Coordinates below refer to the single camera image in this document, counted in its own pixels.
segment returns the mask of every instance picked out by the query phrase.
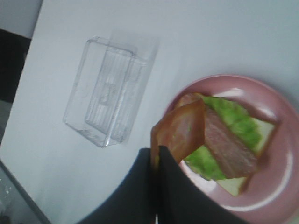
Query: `pink plate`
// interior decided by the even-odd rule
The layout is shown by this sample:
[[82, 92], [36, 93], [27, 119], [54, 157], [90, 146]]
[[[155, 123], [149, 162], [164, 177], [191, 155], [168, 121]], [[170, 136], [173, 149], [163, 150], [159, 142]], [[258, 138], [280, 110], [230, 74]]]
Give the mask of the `pink plate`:
[[253, 117], [276, 124], [262, 156], [263, 165], [246, 190], [231, 196], [214, 181], [206, 181], [180, 166], [198, 188], [225, 209], [252, 224], [286, 224], [299, 212], [299, 115], [290, 103], [269, 86], [239, 75], [216, 75], [184, 88], [169, 105], [189, 92], [233, 99]]

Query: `plastic box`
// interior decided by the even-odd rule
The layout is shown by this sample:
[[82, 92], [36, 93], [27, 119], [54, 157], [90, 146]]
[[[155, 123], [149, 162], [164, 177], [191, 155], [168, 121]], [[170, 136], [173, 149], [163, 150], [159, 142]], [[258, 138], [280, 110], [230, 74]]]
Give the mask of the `plastic box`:
[[[138, 46], [114, 41], [121, 37]], [[64, 122], [99, 147], [126, 140], [156, 56], [155, 42], [118, 33], [87, 41]]]

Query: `meat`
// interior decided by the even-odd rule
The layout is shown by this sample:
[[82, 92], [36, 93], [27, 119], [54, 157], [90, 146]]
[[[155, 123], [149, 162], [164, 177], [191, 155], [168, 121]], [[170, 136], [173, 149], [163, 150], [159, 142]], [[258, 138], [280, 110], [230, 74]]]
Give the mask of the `meat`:
[[151, 130], [152, 165], [157, 168], [158, 146], [168, 147], [179, 163], [204, 144], [204, 102], [200, 99], [167, 113]]
[[[186, 94], [178, 101], [175, 108], [199, 99], [199, 93]], [[216, 112], [209, 107], [205, 110], [205, 145], [227, 178], [248, 176], [256, 171], [257, 159], [252, 151], [231, 133]]]

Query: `white table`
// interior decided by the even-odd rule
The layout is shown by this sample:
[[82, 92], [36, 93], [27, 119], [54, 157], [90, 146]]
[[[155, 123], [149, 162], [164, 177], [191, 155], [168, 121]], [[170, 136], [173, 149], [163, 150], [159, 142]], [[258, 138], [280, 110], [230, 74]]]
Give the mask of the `white table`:
[[[0, 157], [53, 223], [74, 223], [114, 191], [191, 81], [248, 75], [299, 108], [298, 10], [291, 0], [44, 0]], [[160, 48], [129, 140], [102, 149], [62, 117], [85, 41], [117, 28], [156, 35]]]

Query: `dark background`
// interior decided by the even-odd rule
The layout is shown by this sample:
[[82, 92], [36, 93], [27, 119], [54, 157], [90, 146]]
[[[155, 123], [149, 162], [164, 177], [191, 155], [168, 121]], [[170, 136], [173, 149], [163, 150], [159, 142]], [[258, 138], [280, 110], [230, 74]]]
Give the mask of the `dark background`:
[[12, 103], [31, 40], [0, 29], [0, 99]]

